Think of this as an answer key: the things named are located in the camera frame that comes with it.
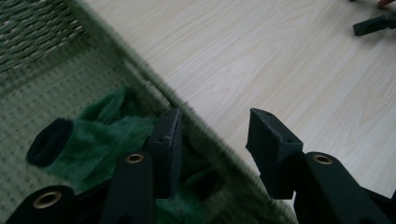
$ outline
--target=green textile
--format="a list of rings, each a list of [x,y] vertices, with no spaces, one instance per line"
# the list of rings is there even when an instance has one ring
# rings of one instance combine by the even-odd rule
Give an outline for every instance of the green textile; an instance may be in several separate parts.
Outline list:
[[[132,90],[114,91],[88,105],[73,120],[73,131],[63,151],[44,170],[67,180],[73,189],[90,189],[111,178],[123,153],[142,147],[156,121],[139,110]],[[192,190],[207,174],[203,163],[185,163],[187,173],[183,173],[184,182],[179,183],[175,199],[157,200],[157,223],[205,223],[204,209]]]

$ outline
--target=wicker basket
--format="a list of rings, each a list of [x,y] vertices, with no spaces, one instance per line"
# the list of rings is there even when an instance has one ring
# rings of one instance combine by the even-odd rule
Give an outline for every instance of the wicker basket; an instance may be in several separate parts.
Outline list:
[[[0,1],[0,222],[32,192],[61,179],[29,165],[26,152],[54,119],[129,86],[144,111],[180,107],[184,141],[217,170],[223,184],[202,202],[210,223],[292,223],[260,179],[148,65],[79,1]]]

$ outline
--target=black clamp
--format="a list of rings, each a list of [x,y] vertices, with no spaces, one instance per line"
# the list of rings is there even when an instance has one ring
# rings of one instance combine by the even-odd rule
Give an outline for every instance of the black clamp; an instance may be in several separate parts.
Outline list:
[[[392,199],[362,188],[335,157],[303,153],[303,142],[276,116],[250,110],[247,150],[273,199],[296,198],[300,224],[396,223]]]

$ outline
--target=black plastic tab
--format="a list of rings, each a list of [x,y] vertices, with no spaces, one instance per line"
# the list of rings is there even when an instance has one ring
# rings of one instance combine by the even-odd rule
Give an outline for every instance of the black plastic tab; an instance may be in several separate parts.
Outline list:
[[[181,138],[180,110],[163,113],[144,148],[153,161],[157,199],[172,198],[176,194],[181,167]]]
[[[261,172],[268,194],[273,199],[293,196],[292,164],[303,153],[303,142],[276,116],[250,109],[247,150]]]
[[[100,224],[153,224],[152,160],[143,150],[129,152],[117,164]]]

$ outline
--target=light wood grain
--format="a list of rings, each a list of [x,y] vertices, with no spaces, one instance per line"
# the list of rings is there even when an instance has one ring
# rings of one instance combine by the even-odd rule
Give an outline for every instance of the light wood grain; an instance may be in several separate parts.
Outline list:
[[[362,186],[396,189],[396,32],[352,31],[389,14],[375,1],[88,2],[252,169],[257,107]]]

